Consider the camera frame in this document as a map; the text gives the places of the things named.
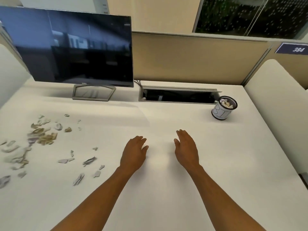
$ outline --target computer monitor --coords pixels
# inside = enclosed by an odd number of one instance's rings
[[[129,16],[0,6],[35,81],[133,87]]]

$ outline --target monitor stand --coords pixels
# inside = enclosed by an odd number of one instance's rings
[[[73,89],[73,100],[96,100],[109,101],[115,92],[114,86],[93,86],[75,84]]]

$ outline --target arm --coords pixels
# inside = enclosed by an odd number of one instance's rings
[[[101,231],[124,186],[145,161],[145,141],[142,136],[130,139],[114,174],[51,231]]]
[[[183,130],[176,133],[179,136],[179,140],[174,139],[176,158],[197,186],[215,230],[265,231],[199,165],[198,150],[191,136]]]

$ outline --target mesh pencil cup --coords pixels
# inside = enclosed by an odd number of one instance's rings
[[[221,96],[215,107],[212,109],[212,115],[218,120],[225,120],[236,108],[237,102],[232,97]]]

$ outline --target forearm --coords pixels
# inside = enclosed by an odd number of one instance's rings
[[[202,166],[187,170],[216,231],[265,231],[214,182]]]
[[[131,175],[126,170],[117,168],[108,180],[90,194],[52,231],[101,231]]]

